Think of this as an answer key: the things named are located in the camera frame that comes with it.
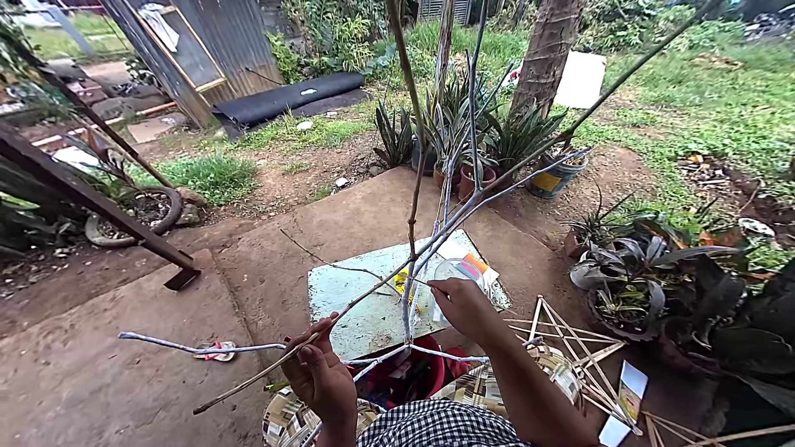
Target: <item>white cloth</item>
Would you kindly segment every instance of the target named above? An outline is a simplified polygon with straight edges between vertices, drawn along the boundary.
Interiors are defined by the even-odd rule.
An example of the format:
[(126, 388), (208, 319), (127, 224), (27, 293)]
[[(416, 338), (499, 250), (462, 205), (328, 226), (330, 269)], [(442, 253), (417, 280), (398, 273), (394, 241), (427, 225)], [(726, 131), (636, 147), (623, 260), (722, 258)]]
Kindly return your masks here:
[(146, 20), (146, 23), (152, 27), (152, 31), (154, 31), (160, 40), (163, 41), (163, 45), (165, 45), (170, 52), (176, 52), (176, 44), (180, 41), (180, 35), (174, 31), (171, 25), (165, 22), (165, 19), (161, 15), (161, 11), (164, 8), (163, 5), (158, 5), (157, 3), (146, 3), (144, 6), (141, 6), (138, 13)]

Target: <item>shed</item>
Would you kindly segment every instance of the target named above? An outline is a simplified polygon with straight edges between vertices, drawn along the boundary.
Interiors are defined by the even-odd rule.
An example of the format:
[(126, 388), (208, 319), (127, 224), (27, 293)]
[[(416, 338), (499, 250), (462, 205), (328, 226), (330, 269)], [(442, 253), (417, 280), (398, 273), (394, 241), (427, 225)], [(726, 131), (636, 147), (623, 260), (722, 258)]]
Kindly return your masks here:
[(166, 92), (199, 126), (212, 122), (213, 103), (284, 82), (265, 35), (280, 24), (269, 23), (273, 15), (264, 14), (257, 0), (102, 3)]

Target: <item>rusty metal bar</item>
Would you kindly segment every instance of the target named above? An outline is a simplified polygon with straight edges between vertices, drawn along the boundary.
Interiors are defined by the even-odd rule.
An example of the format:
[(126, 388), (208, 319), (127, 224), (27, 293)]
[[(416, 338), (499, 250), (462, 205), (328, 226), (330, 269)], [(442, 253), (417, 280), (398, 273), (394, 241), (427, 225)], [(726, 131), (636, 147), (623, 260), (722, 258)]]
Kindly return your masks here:
[(170, 289), (178, 290), (199, 273), (193, 267), (190, 256), (152, 233), (110, 199), (81, 181), (30, 142), (16, 135), (13, 128), (3, 123), (0, 123), (0, 155), (22, 167), (37, 180), (62, 192), (69, 200), (96, 212), (135, 239), (143, 241), (142, 245), (156, 255), (182, 267), (182, 271), (166, 283)]

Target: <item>hand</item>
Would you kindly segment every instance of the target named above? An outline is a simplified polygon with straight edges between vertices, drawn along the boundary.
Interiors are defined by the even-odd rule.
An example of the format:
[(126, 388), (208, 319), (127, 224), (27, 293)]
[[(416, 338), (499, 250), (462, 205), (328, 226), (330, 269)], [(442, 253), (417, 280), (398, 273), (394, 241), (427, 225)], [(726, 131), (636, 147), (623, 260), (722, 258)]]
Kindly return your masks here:
[(494, 306), (470, 279), (428, 281), (444, 317), (484, 350), (514, 338)]
[(356, 386), (351, 373), (339, 361), (328, 339), (332, 320), (336, 316), (337, 312), (334, 312), (329, 318), (321, 318), (306, 332), (294, 337), (287, 344), (285, 353), (306, 341), (313, 333), (320, 332), (315, 341), (284, 362), (281, 370), (290, 381), (293, 391), (320, 417), (324, 426), (355, 436)]

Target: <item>flip-flop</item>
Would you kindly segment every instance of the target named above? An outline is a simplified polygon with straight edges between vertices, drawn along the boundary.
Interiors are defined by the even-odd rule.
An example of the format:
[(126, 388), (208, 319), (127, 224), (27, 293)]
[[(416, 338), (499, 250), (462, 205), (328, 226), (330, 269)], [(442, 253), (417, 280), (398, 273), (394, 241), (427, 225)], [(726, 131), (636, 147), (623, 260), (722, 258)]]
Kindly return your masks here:
[[(196, 349), (228, 349), (228, 348), (235, 348), (235, 342), (233, 341), (213, 341), (213, 342), (204, 342), (196, 346)], [(219, 362), (228, 362), (232, 360), (232, 357), (235, 356), (234, 352), (226, 352), (226, 353), (219, 353), (219, 354), (194, 354), (193, 357), (202, 360), (218, 360)]]

